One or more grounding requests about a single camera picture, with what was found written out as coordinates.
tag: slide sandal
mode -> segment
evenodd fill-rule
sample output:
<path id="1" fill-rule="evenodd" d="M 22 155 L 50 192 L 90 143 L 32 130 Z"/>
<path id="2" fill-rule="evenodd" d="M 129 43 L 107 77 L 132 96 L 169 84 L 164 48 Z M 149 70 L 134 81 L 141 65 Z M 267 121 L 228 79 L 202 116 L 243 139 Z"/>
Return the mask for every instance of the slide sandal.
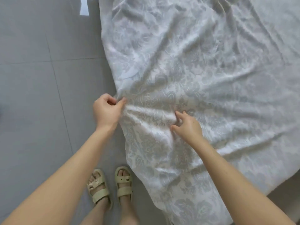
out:
<path id="1" fill-rule="evenodd" d="M 118 173 L 120 170 L 126 170 L 128 172 L 128 176 L 118 176 Z M 120 183 L 129 183 L 130 186 L 125 186 L 119 188 L 118 184 Z M 120 202 L 120 197 L 125 196 L 125 195 L 130 195 L 130 201 L 132 201 L 132 175 L 131 171 L 129 170 L 128 167 L 126 166 L 120 166 L 115 170 L 115 184 L 117 186 L 117 196 Z"/>
<path id="2" fill-rule="evenodd" d="M 104 173 L 100 169 L 95 169 L 93 171 L 93 173 L 94 172 L 98 172 L 99 175 L 100 175 L 100 177 L 96 178 L 90 184 L 86 184 L 87 188 L 88 188 L 88 193 L 91 195 L 94 204 L 97 204 L 97 202 L 99 200 L 101 200 L 102 198 L 108 197 L 108 201 L 110 202 L 110 208 L 109 208 L 109 210 L 110 210 L 113 207 L 113 202 L 112 202 L 112 200 L 110 198 L 110 193 L 109 193 L 109 191 L 107 189 L 107 185 L 106 185 L 106 182 L 105 182 Z M 94 190 L 95 188 L 97 188 L 99 185 L 102 185 L 103 183 L 105 185 L 105 188 L 97 191 L 94 195 L 92 195 L 91 191 Z"/>

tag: leg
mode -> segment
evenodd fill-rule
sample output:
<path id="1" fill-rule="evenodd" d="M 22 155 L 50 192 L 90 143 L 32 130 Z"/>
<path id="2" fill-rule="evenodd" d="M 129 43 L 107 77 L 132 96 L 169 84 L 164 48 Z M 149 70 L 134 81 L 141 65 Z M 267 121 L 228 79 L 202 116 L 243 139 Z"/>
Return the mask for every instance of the leg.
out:
<path id="1" fill-rule="evenodd" d="M 128 176 L 126 170 L 120 170 L 118 176 Z M 121 183 L 119 188 L 124 186 L 130 186 L 130 183 Z M 130 201 L 130 195 L 120 197 L 121 201 L 121 220 L 120 225 L 138 225 L 139 220 L 136 212 L 133 208 L 132 202 Z"/>
<path id="2" fill-rule="evenodd" d="M 96 178 L 99 178 L 98 172 L 94 172 L 90 177 L 88 183 L 93 182 Z M 91 191 L 91 194 L 94 195 L 101 189 L 104 189 L 105 185 L 102 184 L 98 186 L 96 189 Z M 80 225 L 102 225 L 103 217 L 106 210 L 109 208 L 109 200 L 107 197 L 102 198 L 97 202 L 92 211 L 83 219 Z"/>

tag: white fabric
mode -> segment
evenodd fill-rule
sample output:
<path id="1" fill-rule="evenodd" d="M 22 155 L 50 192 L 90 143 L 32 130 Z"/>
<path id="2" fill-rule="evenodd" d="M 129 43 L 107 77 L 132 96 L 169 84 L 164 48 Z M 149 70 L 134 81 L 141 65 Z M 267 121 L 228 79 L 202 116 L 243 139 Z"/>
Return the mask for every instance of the white fabric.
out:
<path id="1" fill-rule="evenodd" d="M 300 168 L 300 0 L 99 0 L 127 162 L 175 224 L 229 224 L 197 154 L 169 126 L 197 118 L 268 194 Z"/>

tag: person's left arm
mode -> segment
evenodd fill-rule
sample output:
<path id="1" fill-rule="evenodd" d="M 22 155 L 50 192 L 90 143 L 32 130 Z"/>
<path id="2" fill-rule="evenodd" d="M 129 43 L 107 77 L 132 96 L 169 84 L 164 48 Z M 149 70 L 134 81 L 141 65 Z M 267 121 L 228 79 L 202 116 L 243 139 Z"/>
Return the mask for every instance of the person's left arm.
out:
<path id="1" fill-rule="evenodd" d="M 116 99 L 108 94 L 96 100 L 93 105 L 97 122 L 95 132 L 63 166 L 25 199 L 2 225 L 69 224 L 88 178 L 99 161 L 103 146 L 118 125 L 125 103 L 125 98 L 117 103 Z"/>

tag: hand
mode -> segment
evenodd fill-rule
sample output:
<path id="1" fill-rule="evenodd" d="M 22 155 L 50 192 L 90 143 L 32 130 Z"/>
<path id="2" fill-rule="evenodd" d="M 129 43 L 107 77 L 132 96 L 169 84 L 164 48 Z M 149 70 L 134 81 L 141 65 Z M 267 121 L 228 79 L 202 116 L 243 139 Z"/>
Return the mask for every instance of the hand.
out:
<path id="1" fill-rule="evenodd" d="M 117 102 L 117 100 L 109 94 L 101 95 L 93 104 L 94 117 L 97 125 L 96 129 L 108 127 L 114 130 L 118 125 L 126 102 L 126 98 L 122 98 Z"/>
<path id="2" fill-rule="evenodd" d="M 175 115 L 178 121 L 182 120 L 182 125 L 171 125 L 171 131 L 177 133 L 190 146 L 194 140 L 203 138 L 202 128 L 196 118 L 189 116 L 185 111 L 183 113 L 175 111 Z"/>

